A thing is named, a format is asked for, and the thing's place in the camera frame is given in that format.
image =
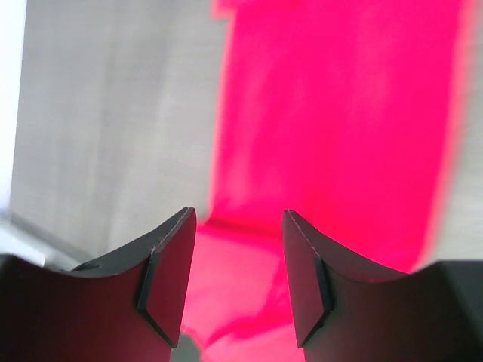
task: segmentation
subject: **red fabric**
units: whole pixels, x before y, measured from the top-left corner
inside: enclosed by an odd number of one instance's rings
[[[208,221],[184,328],[204,360],[298,361],[281,247],[293,209],[410,271],[445,151],[463,0],[220,0],[232,12]]]

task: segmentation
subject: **gray wall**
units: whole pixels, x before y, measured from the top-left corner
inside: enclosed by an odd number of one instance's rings
[[[483,259],[483,5],[475,8],[473,37],[457,48],[471,54],[462,64],[469,85],[457,95],[464,105],[463,129],[432,259]]]
[[[29,0],[13,221],[80,258],[207,201],[226,24],[211,0]]]

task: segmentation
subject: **pink cloth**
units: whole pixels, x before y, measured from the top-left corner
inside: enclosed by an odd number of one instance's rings
[[[450,121],[464,0],[220,0],[232,13],[210,197],[183,325],[214,362],[297,362],[293,209],[409,272]]]

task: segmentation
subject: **black plastic part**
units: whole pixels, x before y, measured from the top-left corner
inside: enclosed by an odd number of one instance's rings
[[[283,231],[306,362],[483,360],[483,262],[437,262],[406,275],[353,253],[294,211],[285,212]],[[322,271],[307,267],[317,258]],[[325,290],[330,311],[316,298]]]
[[[183,209],[73,271],[1,255],[0,360],[168,362],[195,230],[195,211]]]

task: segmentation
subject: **white wall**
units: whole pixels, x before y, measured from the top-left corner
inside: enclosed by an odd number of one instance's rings
[[[34,238],[0,220],[0,253],[13,254],[33,264],[42,266],[45,263],[46,256],[49,255],[46,252],[47,247],[42,247],[39,242],[32,243],[31,240],[35,241]]]
[[[0,0],[0,210],[10,199],[25,10],[26,0]]]

